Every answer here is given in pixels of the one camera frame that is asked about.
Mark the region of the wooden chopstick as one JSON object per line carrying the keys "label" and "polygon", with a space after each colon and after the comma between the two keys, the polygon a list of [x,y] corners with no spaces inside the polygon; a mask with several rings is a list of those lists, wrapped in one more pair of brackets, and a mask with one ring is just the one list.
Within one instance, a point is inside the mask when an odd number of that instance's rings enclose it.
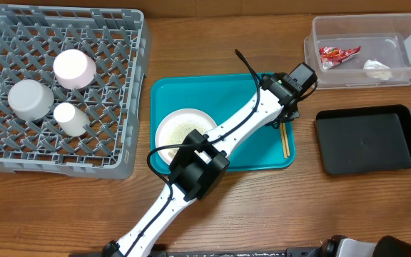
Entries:
{"label": "wooden chopstick", "polygon": [[284,159],[287,159],[290,155],[290,152],[289,152],[288,137],[287,137],[285,124],[280,125],[280,132],[281,132],[281,138],[282,138],[282,144],[283,144]]}
{"label": "wooden chopstick", "polygon": [[281,124],[281,130],[283,134],[283,145],[284,145],[284,157],[288,158],[290,156],[290,148],[289,148],[289,142],[288,142],[288,133],[286,129],[286,123]]}

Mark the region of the red snack wrapper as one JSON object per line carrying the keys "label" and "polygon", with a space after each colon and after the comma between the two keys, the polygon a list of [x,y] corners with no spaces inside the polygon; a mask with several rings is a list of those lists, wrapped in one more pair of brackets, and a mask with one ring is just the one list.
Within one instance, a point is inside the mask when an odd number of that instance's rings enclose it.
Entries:
{"label": "red snack wrapper", "polygon": [[319,48],[319,55],[322,67],[324,69],[334,68],[342,62],[353,58],[360,52],[360,50],[361,46],[347,50],[337,47],[321,47]]}

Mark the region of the white napkin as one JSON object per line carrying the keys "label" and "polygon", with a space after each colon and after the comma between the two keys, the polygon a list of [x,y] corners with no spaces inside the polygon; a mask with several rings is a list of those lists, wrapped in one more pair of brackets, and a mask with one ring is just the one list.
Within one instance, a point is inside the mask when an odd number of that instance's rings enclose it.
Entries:
{"label": "white napkin", "polygon": [[388,81],[392,78],[392,72],[389,71],[389,66],[386,66],[379,61],[368,59],[363,66],[365,73],[370,78]]}

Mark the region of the large white plate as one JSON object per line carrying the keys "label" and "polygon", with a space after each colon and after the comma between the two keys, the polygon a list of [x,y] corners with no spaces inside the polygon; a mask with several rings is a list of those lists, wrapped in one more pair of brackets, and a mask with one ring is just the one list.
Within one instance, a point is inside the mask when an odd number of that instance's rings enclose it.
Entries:
{"label": "large white plate", "polygon": [[176,110],[159,123],[155,133],[155,147],[180,144],[192,130],[204,134],[216,126],[216,122],[201,110]]}

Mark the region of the small pink bowl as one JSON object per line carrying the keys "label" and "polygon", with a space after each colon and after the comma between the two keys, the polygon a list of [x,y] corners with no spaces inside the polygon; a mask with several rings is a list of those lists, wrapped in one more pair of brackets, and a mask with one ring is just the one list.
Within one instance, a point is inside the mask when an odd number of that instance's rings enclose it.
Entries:
{"label": "small pink bowl", "polygon": [[96,65],[84,52],[68,49],[54,59],[53,70],[56,80],[62,87],[82,89],[93,81]]}

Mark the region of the cream cup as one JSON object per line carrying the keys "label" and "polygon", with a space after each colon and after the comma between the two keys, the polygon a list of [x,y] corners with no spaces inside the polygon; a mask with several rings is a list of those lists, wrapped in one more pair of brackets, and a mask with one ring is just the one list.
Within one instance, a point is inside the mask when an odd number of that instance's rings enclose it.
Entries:
{"label": "cream cup", "polygon": [[68,136],[81,136],[84,126],[90,124],[88,116],[70,103],[61,103],[54,109],[54,118]]}

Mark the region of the grey-green bowl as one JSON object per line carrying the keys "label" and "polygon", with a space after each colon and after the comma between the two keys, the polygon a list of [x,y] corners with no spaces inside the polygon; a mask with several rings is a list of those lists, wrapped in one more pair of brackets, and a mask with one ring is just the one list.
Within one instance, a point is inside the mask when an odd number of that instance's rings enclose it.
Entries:
{"label": "grey-green bowl", "polygon": [[54,94],[48,86],[25,79],[12,86],[8,102],[18,118],[35,121],[50,111],[50,106],[54,104]]}

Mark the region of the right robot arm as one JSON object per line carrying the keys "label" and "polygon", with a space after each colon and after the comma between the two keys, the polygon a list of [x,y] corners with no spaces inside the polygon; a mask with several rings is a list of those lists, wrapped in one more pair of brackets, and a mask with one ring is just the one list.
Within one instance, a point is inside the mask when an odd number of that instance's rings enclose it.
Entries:
{"label": "right robot arm", "polygon": [[335,235],[307,256],[411,256],[411,244],[392,236],[384,236],[377,243],[368,243]]}

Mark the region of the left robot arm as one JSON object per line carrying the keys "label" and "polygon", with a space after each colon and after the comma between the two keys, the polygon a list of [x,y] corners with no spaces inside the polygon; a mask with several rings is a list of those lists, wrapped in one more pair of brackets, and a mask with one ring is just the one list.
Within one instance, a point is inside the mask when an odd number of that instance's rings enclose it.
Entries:
{"label": "left robot arm", "polygon": [[103,247],[103,256],[148,256],[178,214],[219,184],[234,150],[260,127],[296,112],[298,102],[318,85],[315,71],[305,63],[289,74],[252,76],[256,92],[248,103],[221,125],[205,133],[192,130],[175,146],[160,196],[130,232]]}

